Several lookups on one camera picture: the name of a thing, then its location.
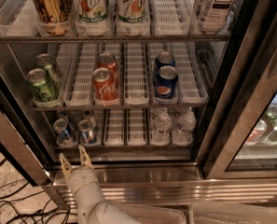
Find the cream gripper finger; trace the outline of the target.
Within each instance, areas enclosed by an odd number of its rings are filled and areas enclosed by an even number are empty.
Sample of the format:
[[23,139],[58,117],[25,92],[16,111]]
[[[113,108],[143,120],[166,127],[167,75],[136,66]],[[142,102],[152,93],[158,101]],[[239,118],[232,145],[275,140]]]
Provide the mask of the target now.
[[60,156],[60,162],[62,167],[62,173],[64,175],[65,180],[68,180],[72,172],[74,171],[74,168],[72,167],[71,163],[65,158],[65,156],[61,153]]
[[81,163],[81,165],[82,166],[87,166],[89,168],[92,168],[93,165],[91,163],[90,156],[86,152],[86,149],[82,145],[79,145],[78,146],[78,150],[79,150],[79,156],[80,156],[80,163]]

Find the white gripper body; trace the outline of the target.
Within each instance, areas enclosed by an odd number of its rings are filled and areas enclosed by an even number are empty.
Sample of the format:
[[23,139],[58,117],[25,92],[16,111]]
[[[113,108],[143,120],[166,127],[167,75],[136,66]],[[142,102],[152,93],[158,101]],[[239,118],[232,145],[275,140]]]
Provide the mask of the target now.
[[75,169],[67,178],[67,186],[73,194],[76,194],[87,185],[97,183],[98,180],[94,169],[88,166]]

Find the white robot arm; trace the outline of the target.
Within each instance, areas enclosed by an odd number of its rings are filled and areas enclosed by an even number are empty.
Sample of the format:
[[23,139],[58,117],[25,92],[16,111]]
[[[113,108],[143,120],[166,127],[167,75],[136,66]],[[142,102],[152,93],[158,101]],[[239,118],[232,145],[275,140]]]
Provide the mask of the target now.
[[142,224],[104,197],[90,156],[83,146],[78,150],[77,168],[60,154],[62,173],[76,199],[78,224]]

